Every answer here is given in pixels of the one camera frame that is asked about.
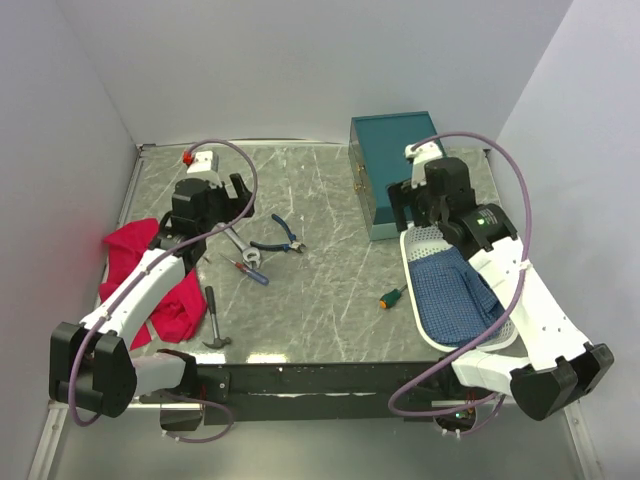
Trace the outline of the blue red screwdriver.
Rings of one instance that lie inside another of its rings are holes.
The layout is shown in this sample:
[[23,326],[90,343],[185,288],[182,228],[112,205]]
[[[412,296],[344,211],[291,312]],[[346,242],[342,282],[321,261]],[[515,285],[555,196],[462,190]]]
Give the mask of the blue red screwdriver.
[[242,272],[248,278],[251,278],[255,282],[259,283],[260,285],[263,285],[263,286],[269,285],[269,279],[263,274],[261,274],[260,272],[256,271],[255,269],[252,269],[243,263],[237,262],[223,254],[220,254],[220,257],[222,257],[223,259],[231,263],[237,270]]

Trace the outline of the teal tool box with drawer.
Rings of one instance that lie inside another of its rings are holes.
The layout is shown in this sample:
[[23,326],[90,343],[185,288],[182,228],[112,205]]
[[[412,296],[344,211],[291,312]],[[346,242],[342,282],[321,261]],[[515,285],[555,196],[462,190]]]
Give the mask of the teal tool box with drawer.
[[370,241],[399,236],[386,187],[411,177],[405,147],[435,134],[427,111],[351,119],[348,157]]

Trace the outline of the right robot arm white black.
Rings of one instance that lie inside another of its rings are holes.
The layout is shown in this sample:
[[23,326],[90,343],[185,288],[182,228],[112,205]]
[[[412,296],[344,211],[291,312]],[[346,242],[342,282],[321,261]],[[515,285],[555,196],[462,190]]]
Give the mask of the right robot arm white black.
[[[499,240],[485,253],[483,266],[488,269],[485,278],[497,282],[498,298],[508,300],[509,304],[484,334],[394,392],[388,408],[395,415],[431,417],[454,413],[453,407],[431,411],[396,407],[403,394],[441,370],[437,382],[445,396],[457,399],[471,387],[481,387],[494,395],[512,397],[527,416],[541,421],[591,393],[614,363],[614,354],[606,344],[592,343],[573,325],[529,261],[532,233],[529,193],[515,161],[512,158],[507,161],[521,188],[525,231],[522,238]],[[514,323],[522,337],[527,350],[524,358],[484,353],[477,348],[507,320]]]

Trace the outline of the black handled claw hammer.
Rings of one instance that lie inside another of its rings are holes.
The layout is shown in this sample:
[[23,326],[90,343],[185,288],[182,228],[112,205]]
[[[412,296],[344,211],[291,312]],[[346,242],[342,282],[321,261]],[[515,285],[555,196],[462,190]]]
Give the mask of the black handled claw hammer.
[[232,339],[230,337],[223,338],[220,335],[220,329],[217,319],[217,309],[216,309],[216,300],[215,293],[212,286],[206,286],[204,289],[204,294],[207,302],[207,309],[209,314],[209,319],[212,327],[213,339],[210,342],[203,341],[202,344],[212,350],[221,350],[227,345],[232,343]]

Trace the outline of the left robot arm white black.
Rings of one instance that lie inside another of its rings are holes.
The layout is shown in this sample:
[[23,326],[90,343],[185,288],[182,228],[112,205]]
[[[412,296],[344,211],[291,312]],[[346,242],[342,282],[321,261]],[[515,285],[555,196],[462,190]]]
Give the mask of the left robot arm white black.
[[206,240],[254,212],[242,176],[235,193],[206,177],[179,181],[139,263],[116,290],[76,324],[62,322],[49,349],[49,396],[95,416],[115,418],[137,397],[164,390],[185,402],[202,391],[195,358],[171,349],[134,359],[130,348],[163,298],[195,268]]

